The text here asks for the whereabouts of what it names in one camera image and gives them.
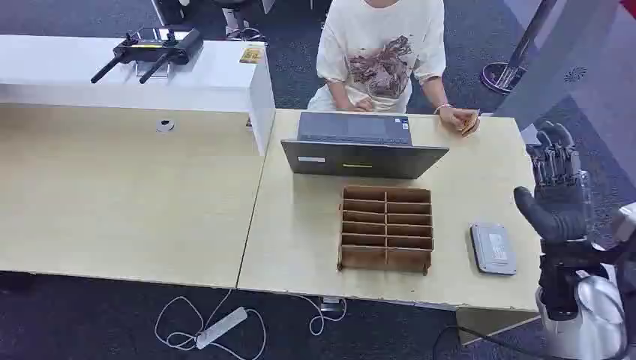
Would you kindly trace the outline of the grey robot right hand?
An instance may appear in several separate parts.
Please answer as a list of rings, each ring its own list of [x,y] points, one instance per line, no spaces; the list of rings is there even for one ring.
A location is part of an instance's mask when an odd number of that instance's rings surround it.
[[[538,128],[538,145],[527,145],[534,188],[517,186],[515,205],[546,242],[585,239],[588,233],[584,182],[587,172],[570,132],[546,121]]]

